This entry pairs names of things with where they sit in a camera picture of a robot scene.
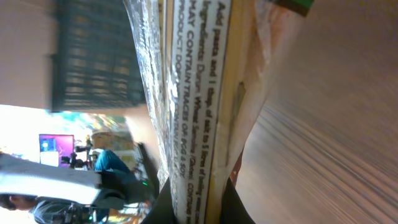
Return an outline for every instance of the purple screen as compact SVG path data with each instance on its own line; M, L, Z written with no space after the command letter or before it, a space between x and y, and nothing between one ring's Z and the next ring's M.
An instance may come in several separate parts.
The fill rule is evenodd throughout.
M40 134L39 135L39 143L40 143L40 152L44 149L42 147L43 142L51 142L51 145L55 148L51 150L58 152L58 166L68 167L68 164L61 164L61 157L68 156L73 152L73 143L74 137L73 135L58 135L58 134Z

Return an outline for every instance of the dark hair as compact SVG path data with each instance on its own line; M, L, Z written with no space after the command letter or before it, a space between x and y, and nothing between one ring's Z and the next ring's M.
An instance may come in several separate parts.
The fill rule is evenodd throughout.
M10 201L10 197L15 196L14 194L0 194L0 207L6 208L10 211L16 210L16 206ZM36 196L24 195L25 200L34 202Z
M8 210L14 211L16 209L15 205L10 201L9 194L0 195L0 207L6 208Z

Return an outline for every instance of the computer screen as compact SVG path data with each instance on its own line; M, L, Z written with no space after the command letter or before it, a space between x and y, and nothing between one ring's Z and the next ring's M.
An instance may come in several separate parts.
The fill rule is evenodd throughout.
M67 134L40 134L40 163L50 166L68 167L61 164L61 157L73 152L75 138Z

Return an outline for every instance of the wood grain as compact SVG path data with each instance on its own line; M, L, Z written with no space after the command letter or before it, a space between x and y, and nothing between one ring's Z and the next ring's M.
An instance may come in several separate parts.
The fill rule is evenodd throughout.
M315 1L243 154L257 223L398 223L397 11Z

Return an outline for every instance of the transparent plastic wrapper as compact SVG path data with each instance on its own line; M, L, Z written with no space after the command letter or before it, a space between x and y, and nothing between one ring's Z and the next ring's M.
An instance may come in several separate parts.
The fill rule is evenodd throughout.
M178 223L218 223L226 181L312 0L124 0Z

